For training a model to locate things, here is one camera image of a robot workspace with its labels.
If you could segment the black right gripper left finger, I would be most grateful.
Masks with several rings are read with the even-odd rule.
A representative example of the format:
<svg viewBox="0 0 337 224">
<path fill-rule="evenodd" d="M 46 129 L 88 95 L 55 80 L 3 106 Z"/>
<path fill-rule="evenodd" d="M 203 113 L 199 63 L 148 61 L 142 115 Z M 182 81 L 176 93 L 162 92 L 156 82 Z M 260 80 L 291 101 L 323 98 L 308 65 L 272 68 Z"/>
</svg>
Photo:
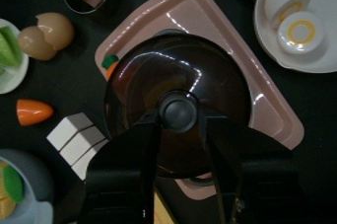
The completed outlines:
<svg viewBox="0 0 337 224">
<path fill-rule="evenodd" d="M 99 150 L 87 168 L 84 224 L 155 224 L 162 126 L 156 112 Z"/>
</svg>

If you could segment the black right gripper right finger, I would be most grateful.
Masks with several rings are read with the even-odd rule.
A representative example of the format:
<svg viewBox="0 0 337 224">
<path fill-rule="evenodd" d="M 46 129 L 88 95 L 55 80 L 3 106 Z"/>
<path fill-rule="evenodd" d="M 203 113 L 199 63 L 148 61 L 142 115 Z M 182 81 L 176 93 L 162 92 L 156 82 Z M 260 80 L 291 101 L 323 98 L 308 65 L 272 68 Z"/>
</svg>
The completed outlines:
<svg viewBox="0 0 337 224">
<path fill-rule="evenodd" d="M 222 224 L 308 224 L 291 151 L 226 116 L 204 121 Z"/>
</svg>

